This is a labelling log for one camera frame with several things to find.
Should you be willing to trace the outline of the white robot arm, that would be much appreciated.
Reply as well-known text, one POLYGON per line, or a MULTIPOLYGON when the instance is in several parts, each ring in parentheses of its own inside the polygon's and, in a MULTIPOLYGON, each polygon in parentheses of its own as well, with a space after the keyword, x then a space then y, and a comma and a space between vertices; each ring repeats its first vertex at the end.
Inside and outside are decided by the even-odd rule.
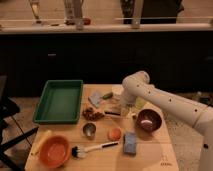
POLYGON ((122 86, 123 106, 133 105, 140 97, 199 132, 204 139, 198 171, 213 171, 213 107, 156 88, 145 71, 126 76, 122 86))

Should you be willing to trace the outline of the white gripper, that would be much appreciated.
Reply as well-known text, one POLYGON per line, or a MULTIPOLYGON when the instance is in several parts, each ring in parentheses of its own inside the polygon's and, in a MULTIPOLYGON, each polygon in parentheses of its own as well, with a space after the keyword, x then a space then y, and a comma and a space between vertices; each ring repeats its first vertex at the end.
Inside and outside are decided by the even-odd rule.
POLYGON ((122 95, 120 98, 121 115, 126 117, 130 109, 134 106, 136 98, 134 96, 122 95))

